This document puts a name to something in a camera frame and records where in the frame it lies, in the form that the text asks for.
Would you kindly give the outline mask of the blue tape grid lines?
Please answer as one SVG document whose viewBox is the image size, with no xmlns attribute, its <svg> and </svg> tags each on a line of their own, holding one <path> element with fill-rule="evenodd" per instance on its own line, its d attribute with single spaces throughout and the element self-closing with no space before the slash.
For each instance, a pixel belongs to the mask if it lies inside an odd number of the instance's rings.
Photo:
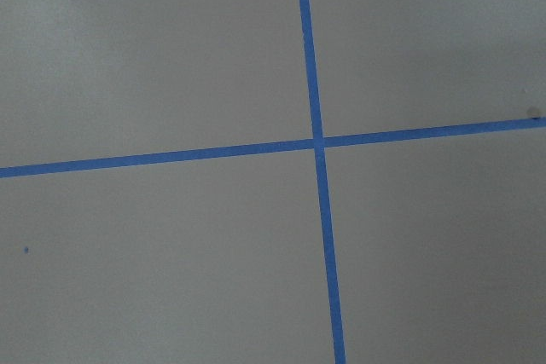
<svg viewBox="0 0 546 364">
<path fill-rule="evenodd" d="M 3 167 L 1 178 L 41 176 L 57 173 L 72 173 L 88 170 L 116 169 L 143 165 L 189 162 L 203 159 L 248 157 L 269 153 L 286 153 L 311 150 L 315 160 L 317 197 L 320 210 L 323 257 L 328 287 L 328 307 L 331 323 L 334 362 L 346 362 L 346 345 L 343 313 L 340 301 L 339 278 L 335 253 L 334 225 L 331 211 L 331 196 L 328 186 L 326 150 L 333 147 L 349 147 L 387 142 L 425 140 L 448 136 L 467 136 L 511 130 L 543 128 L 545 117 L 518 118 L 502 121 L 487 121 L 472 124 L 453 124 L 409 130 L 389 130 L 343 136 L 326 136 L 323 131 L 322 107 L 317 76 L 316 52 L 312 27 L 311 0 L 299 0 L 299 16 L 305 57 L 306 84 L 311 114 L 311 137 L 308 139 L 225 147 L 206 147 L 163 153 L 145 153 L 99 159 L 79 159 L 34 165 Z"/>
</svg>

